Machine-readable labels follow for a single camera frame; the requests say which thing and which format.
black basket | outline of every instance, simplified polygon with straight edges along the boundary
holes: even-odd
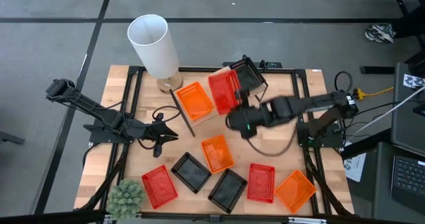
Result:
[[[211,176],[211,172],[188,152],[171,168],[171,172],[195,194]]]
[[[244,56],[242,60],[229,65],[229,68],[238,74],[239,85],[243,90],[254,90],[266,82],[250,57]]]
[[[212,189],[208,199],[230,214],[247,183],[243,177],[230,169],[226,169]]]

plastic tray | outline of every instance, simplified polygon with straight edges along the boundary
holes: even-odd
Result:
[[[214,108],[199,82],[181,88],[176,93],[191,120],[197,120]]]
[[[246,187],[247,181],[226,169],[212,189],[208,199],[227,213],[231,213]]]
[[[226,139],[218,135],[202,142],[202,150],[212,173],[217,173],[234,165],[232,155],[228,150]]]
[[[211,172],[188,152],[171,168],[171,172],[195,194],[211,176]]]
[[[273,203],[274,172],[274,167],[251,164],[247,198]]]
[[[154,209],[177,198],[173,182],[168,175],[165,165],[144,174],[141,177],[143,185]]]
[[[315,192],[316,187],[299,170],[295,170],[274,191],[292,213],[296,213]]]
[[[236,71],[240,87],[244,90],[253,90],[266,82],[249,57],[229,65],[229,68]]]
[[[208,76],[208,84],[218,114],[227,114],[238,105],[234,92],[240,89],[235,70]]]

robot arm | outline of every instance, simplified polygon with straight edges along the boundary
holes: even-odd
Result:
[[[309,98],[277,96],[261,102],[259,108],[248,105],[248,95],[247,91],[238,91],[236,96],[242,104],[226,117],[227,127],[239,131],[246,140],[257,134],[258,126],[271,128],[287,124],[304,112],[328,109],[320,118],[307,123],[309,135],[315,138],[338,119],[352,118],[359,111],[350,94],[343,91]]]
[[[153,146],[153,157],[158,158],[162,153],[162,145],[165,142],[177,140],[178,134],[168,128],[162,121],[163,113],[158,113],[152,124],[144,124],[139,120],[133,119],[125,112],[118,112],[114,109],[105,108],[87,96],[80,93],[75,88],[72,81],[67,79],[54,80],[51,86],[46,90],[46,97],[52,102],[61,104],[69,103],[75,105],[85,114],[95,117],[102,122],[102,125],[84,125],[91,131],[97,132],[102,129],[105,135],[124,137],[127,141],[135,139],[151,140]]]

sticker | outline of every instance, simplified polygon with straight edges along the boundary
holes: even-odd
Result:
[[[404,74],[403,85],[405,85],[406,87],[416,88],[418,86],[423,86],[424,83],[425,83],[425,81],[422,78],[412,76],[412,75],[408,75],[408,74]]]
[[[345,142],[345,146],[351,144],[351,142]],[[366,153],[344,160],[345,176],[353,181],[360,182],[365,159]]]

succulent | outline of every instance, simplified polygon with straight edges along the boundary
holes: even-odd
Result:
[[[113,219],[132,218],[139,212],[145,198],[139,182],[125,179],[112,188],[106,211],[112,214]]]

